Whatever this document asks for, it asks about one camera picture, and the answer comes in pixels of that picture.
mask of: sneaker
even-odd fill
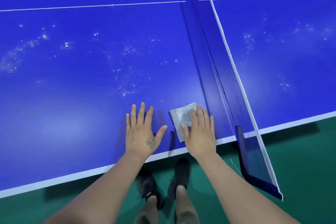
[[[186,158],[180,158],[175,165],[174,178],[169,185],[168,195],[172,199],[176,199],[176,188],[183,185],[187,189],[190,179],[190,163]]]
[[[162,194],[158,191],[155,179],[148,169],[140,171],[138,177],[138,189],[141,193],[141,198],[145,198],[146,202],[151,196],[156,196],[158,211],[164,207],[164,198]]]

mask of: right hand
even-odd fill
[[[191,132],[182,124],[185,136],[185,145],[189,153],[195,158],[202,158],[211,153],[216,153],[216,138],[213,116],[208,116],[207,109],[197,105],[197,114],[191,110]]]

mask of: green floor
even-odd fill
[[[336,118],[302,125],[263,136],[268,155],[285,201],[269,197],[283,210],[302,223],[336,223]],[[230,145],[217,147],[217,152],[232,168],[239,168],[237,153]],[[192,161],[188,194],[201,223],[228,223],[208,179],[200,166]],[[147,163],[164,195],[180,156]],[[55,185],[0,199],[0,223],[41,223],[71,201],[99,176]],[[144,205],[136,184],[129,190],[118,223],[132,223]],[[161,223],[173,223],[174,205],[167,201],[160,212]]]

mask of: cloth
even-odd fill
[[[191,129],[191,114],[190,114],[190,111],[191,111],[191,109],[194,109],[195,112],[197,113],[196,105],[197,105],[196,103],[191,103],[187,106],[176,108],[176,109],[173,109],[173,110],[169,111],[170,116],[171,116],[171,118],[173,120],[173,123],[174,123],[174,127],[175,127],[175,130],[176,130],[176,133],[177,133],[177,137],[178,137],[178,139],[181,143],[186,140],[185,137],[184,137],[181,125],[184,124],[189,129]]]

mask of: hand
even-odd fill
[[[197,105],[197,114],[191,110],[191,133],[186,125],[182,124],[185,136],[185,145],[189,153],[197,160],[203,156],[216,153],[216,138],[213,116],[208,116],[207,109]]]
[[[145,162],[146,159],[157,149],[161,143],[161,139],[166,132],[167,125],[162,126],[153,136],[152,132],[152,116],[153,107],[149,108],[146,119],[145,103],[141,103],[137,120],[137,107],[132,105],[131,119],[126,114],[126,153],[137,154]]]

